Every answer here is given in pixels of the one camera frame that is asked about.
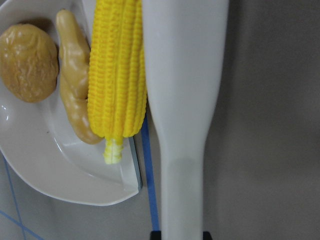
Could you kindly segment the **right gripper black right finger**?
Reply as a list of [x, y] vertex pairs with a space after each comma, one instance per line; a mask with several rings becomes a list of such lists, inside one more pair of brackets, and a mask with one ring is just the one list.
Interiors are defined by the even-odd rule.
[[204, 231], [202, 234], [203, 240], [213, 240], [211, 233], [209, 231]]

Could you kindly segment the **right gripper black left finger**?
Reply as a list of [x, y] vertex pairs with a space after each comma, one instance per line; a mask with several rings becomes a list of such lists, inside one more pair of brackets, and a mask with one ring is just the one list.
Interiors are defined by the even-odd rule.
[[152, 231], [149, 235], [149, 240], [161, 240], [162, 233], [161, 231]]

